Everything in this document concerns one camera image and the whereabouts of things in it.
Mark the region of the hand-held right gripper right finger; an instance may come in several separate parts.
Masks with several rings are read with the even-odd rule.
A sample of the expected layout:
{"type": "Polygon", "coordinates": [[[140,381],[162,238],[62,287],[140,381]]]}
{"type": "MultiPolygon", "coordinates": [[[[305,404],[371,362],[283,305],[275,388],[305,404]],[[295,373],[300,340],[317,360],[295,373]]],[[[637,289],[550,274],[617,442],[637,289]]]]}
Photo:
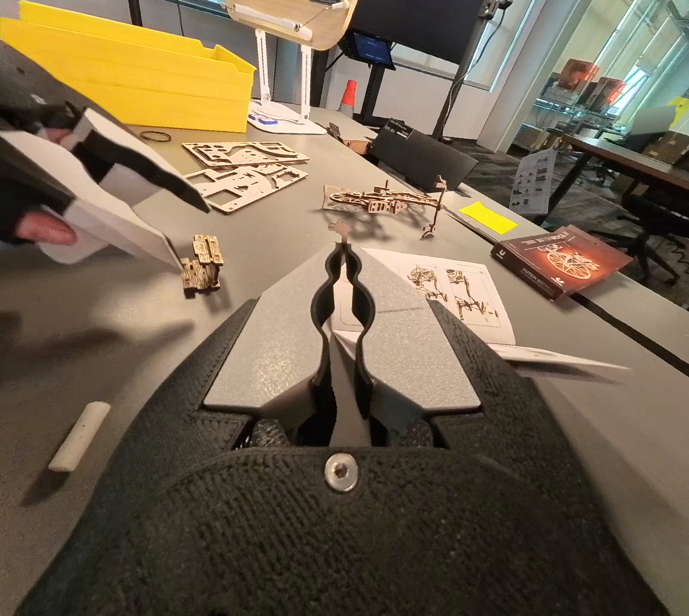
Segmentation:
{"type": "Polygon", "coordinates": [[[482,404],[431,304],[366,250],[342,245],[351,286],[356,343],[356,400],[388,436],[413,422],[473,415],[482,404]]]}

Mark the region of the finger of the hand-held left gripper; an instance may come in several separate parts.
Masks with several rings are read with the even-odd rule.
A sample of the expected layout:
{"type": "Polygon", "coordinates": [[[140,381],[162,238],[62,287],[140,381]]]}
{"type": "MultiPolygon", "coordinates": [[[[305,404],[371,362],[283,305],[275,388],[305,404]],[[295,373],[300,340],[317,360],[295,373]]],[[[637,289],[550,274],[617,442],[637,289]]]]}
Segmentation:
{"type": "Polygon", "coordinates": [[[56,199],[58,206],[51,213],[72,228],[77,243],[70,247],[39,243],[55,262],[73,265],[112,246],[154,260],[172,273],[182,271],[171,242],[128,204],[103,190],[64,147],[29,133],[2,133],[1,177],[24,182],[56,199]]]}
{"type": "Polygon", "coordinates": [[[194,186],[149,145],[92,109],[84,111],[59,145],[102,190],[130,207],[166,190],[199,211],[210,210],[194,186]]]}

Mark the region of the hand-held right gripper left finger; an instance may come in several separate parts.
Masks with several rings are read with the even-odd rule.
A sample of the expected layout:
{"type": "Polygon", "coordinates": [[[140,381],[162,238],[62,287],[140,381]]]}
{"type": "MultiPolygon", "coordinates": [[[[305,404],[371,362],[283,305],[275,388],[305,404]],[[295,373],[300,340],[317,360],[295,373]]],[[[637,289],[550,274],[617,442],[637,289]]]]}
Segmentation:
{"type": "Polygon", "coordinates": [[[213,411],[280,422],[334,417],[329,339],[342,244],[333,243],[264,291],[204,398],[213,411]]]}

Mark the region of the small wooden crate part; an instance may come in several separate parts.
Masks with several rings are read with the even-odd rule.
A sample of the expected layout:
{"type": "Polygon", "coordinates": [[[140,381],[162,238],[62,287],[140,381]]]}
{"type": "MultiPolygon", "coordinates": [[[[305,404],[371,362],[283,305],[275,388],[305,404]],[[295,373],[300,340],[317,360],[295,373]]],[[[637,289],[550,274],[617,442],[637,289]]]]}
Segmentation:
{"type": "Polygon", "coordinates": [[[220,268],[225,263],[216,236],[195,234],[192,246],[192,257],[181,259],[183,293],[188,298],[218,290],[221,287],[220,268]]]}

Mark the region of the wooden parts sheet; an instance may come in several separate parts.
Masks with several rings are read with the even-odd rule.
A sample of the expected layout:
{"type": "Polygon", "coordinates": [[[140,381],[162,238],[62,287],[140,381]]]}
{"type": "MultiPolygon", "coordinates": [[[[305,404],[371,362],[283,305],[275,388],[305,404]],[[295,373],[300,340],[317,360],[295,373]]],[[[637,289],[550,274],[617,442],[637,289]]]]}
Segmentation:
{"type": "Polygon", "coordinates": [[[306,178],[306,172],[281,164],[203,169],[185,176],[212,209],[227,215],[306,178]]]}
{"type": "Polygon", "coordinates": [[[182,147],[204,167],[222,171],[235,167],[266,164],[307,163],[309,157],[273,140],[252,142],[192,142],[182,147]]]}

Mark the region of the wooden bicycle model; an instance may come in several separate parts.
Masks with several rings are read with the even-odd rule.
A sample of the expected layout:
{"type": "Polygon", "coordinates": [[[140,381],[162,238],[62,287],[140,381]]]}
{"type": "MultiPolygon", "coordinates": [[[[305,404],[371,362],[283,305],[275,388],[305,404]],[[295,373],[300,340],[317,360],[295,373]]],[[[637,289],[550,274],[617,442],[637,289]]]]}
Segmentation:
{"type": "Polygon", "coordinates": [[[325,185],[321,209],[341,211],[342,207],[356,207],[368,214],[397,215],[410,206],[429,207],[433,209],[434,216],[432,222],[422,228],[421,239],[424,240],[435,236],[438,214],[447,192],[447,182],[442,176],[438,176],[434,187],[437,197],[426,193],[392,190],[389,181],[386,181],[384,186],[376,186],[369,191],[352,191],[325,185]]]}

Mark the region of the dark red model kit box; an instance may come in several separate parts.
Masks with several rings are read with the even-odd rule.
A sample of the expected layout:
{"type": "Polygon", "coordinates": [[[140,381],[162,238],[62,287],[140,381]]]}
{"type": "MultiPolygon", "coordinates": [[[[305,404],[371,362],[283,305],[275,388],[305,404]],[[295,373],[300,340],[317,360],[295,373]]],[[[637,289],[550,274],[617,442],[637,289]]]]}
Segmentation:
{"type": "Polygon", "coordinates": [[[632,261],[572,225],[497,242],[491,257],[551,302],[606,280],[632,261]]]}

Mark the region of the person's left hand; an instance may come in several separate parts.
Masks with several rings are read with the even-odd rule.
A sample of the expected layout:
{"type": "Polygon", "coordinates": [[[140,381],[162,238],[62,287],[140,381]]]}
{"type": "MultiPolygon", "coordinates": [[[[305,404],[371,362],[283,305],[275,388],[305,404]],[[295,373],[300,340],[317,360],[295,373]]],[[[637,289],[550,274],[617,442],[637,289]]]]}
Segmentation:
{"type": "Polygon", "coordinates": [[[47,211],[46,207],[51,205],[39,190],[1,180],[1,242],[75,245],[77,234],[62,219],[47,211]]]}

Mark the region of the yellow plastic bin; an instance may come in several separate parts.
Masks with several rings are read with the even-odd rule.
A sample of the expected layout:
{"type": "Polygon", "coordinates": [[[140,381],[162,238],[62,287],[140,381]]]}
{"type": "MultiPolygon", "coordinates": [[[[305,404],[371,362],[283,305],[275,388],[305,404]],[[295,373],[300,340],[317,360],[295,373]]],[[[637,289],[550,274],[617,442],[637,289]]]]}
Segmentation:
{"type": "Polygon", "coordinates": [[[219,59],[222,54],[227,52],[224,47],[216,45],[209,48],[193,38],[55,8],[28,0],[19,2],[19,19],[23,23],[60,32],[84,34],[108,41],[131,43],[153,50],[184,53],[204,59],[219,59]]]}
{"type": "Polygon", "coordinates": [[[255,68],[218,45],[199,56],[10,18],[1,39],[122,123],[246,130],[255,68]]]}

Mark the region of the open instruction booklet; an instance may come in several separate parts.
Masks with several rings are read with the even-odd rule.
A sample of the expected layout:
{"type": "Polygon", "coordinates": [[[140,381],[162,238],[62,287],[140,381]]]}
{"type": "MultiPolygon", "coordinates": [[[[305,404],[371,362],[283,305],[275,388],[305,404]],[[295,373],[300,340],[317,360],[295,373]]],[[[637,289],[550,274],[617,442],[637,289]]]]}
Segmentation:
{"type": "Polygon", "coordinates": [[[440,303],[525,377],[621,384],[631,370],[547,349],[519,346],[497,287],[485,265],[352,246],[364,272],[381,272],[383,286],[403,297],[440,303]]]}

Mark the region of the yellow sticky note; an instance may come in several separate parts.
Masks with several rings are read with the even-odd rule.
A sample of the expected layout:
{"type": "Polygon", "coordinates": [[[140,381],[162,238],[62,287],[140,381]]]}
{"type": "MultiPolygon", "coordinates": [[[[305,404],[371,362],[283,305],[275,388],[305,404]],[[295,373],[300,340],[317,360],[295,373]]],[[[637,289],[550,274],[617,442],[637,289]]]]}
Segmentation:
{"type": "Polygon", "coordinates": [[[479,201],[461,207],[458,213],[467,216],[498,235],[505,235],[518,226],[516,222],[498,214],[479,201]]]}

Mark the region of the black box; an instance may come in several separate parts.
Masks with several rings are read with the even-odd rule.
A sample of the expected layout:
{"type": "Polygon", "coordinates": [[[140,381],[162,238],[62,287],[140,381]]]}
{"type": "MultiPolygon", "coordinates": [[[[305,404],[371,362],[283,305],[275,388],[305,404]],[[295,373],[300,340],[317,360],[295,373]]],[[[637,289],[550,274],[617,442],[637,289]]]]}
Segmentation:
{"type": "Polygon", "coordinates": [[[455,191],[478,165],[475,158],[395,119],[379,130],[369,154],[423,192],[440,190],[438,176],[447,190],[455,191]]]}

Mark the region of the white printed leaflet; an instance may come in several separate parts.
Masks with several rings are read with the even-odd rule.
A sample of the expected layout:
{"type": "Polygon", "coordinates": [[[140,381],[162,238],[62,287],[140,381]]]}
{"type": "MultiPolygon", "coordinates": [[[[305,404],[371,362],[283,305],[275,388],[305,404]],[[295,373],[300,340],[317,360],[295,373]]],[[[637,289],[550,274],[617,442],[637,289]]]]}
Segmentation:
{"type": "Polygon", "coordinates": [[[511,211],[522,216],[547,214],[556,158],[551,147],[521,159],[512,183],[511,211]]]}

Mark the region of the white wax stick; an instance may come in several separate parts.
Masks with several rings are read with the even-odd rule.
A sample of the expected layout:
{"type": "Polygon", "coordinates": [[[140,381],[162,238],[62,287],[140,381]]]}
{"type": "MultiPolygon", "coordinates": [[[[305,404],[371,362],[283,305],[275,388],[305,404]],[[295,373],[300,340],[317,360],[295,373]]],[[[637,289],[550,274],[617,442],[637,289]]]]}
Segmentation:
{"type": "Polygon", "coordinates": [[[74,472],[110,409],[111,405],[107,402],[88,403],[51,459],[47,470],[53,473],[74,472]]]}

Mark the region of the small tablet screen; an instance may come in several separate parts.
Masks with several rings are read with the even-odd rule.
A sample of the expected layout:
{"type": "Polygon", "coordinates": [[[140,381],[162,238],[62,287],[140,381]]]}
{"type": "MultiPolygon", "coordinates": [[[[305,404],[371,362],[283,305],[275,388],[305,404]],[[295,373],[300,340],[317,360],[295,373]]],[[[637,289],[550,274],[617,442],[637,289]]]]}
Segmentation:
{"type": "Polygon", "coordinates": [[[352,57],[369,66],[382,67],[395,71],[392,60],[392,46],[384,39],[362,32],[351,32],[352,57]]]}

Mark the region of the black office chair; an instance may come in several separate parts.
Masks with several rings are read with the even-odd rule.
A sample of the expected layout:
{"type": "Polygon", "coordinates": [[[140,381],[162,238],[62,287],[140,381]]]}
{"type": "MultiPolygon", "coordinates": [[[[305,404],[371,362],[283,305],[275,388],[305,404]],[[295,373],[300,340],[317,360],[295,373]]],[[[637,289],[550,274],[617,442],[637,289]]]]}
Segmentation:
{"type": "Polygon", "coordinates": [[[668,274],[666,285],[673,286],[679,279],[679,272],[661,255],[650,247],[652,238],[662,238],[675,245],[674,252],[683,253],[688,248],[688,197],[674,196],[649,189],[643,195],[629,194],[622,198],[626,215],[617,220],[626,221],[640,228],[636,235],[625,235],[608,231],[590,230],[589,234],[608,241],[611,247],[624,250],[636,259],[642,270],[640,283],[650,280],[649,262],[654,262],[668,274]]]}

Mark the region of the brown wooden table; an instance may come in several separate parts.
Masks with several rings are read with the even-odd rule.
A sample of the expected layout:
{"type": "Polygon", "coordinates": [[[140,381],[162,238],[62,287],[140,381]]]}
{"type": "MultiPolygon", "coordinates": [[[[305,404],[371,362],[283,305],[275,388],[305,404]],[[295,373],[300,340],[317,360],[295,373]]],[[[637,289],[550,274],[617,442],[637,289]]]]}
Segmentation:
{"type": "Polygon", "coordinates": [[[533,219],[534,224],[540,225],[547,220],[593,158],[597,158],[611,170],[632,178],[632,188],[641,183],[680,196],[688,195],[688,172],[671,164],[662,163],[602,139],[581,138],[568,134],[561,135],[561,139],[580,151],[581,156],[551,194],[547,212],[536,216],[533,219]]]}

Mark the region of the orange 3d printer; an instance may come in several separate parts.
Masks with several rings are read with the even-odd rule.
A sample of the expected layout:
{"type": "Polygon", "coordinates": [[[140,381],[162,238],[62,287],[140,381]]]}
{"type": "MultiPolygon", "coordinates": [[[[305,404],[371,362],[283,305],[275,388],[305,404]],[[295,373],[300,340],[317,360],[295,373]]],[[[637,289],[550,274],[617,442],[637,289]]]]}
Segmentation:
{"type": "Polygon", "coordinates": [[[592,95],[590,111],[597,114],[606,113],[624,93],[626,85],[625,81],[617,78],[600,77],[592,95]]]}
{"type": "Polygon", "coordinates": [[[578,92],[581,85],[590,83],[598,73],[599,66],[581,59],[569,59],[559,73],[557,86],[567,91],[578,92]]]}

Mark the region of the grey laptop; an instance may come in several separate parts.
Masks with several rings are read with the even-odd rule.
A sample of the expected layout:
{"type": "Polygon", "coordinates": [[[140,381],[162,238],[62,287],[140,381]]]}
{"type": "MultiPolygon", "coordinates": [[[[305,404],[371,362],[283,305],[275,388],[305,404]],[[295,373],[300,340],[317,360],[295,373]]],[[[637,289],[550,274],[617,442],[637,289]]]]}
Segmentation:
{"type": "Polygon", "coordinates": [[[675,115],[674,104],[639,109],[634,113],[626,139],[663,134],[674,123],[675,115]]]}

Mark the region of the black stand pole with clamp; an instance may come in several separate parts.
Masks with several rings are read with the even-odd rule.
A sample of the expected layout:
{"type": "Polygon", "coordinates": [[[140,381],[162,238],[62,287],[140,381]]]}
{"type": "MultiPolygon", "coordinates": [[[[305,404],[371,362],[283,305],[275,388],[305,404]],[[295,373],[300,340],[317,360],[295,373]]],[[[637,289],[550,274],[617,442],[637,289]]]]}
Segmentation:
{"type": "Polygon", "coordinates": [[[511,0],[483,0],[479,7],[478,16],[469,36],[467,48],[462,56],[461,62],[458,65],[458,70],[452,80],[450,90],[446,96],[446,100],[442,106],[438,116],[435,128],[433,129],[432,137],[438,141],[443,141],[443,132],[446,123],[449,119],[450,113],[457,100],[460,88],[464,83],[464,79],[470,72],[471,63],[475,56],[480,38],[484,33],[488,22],[492,20],[498,10],[505,11],[511,5],[511,0]]]}

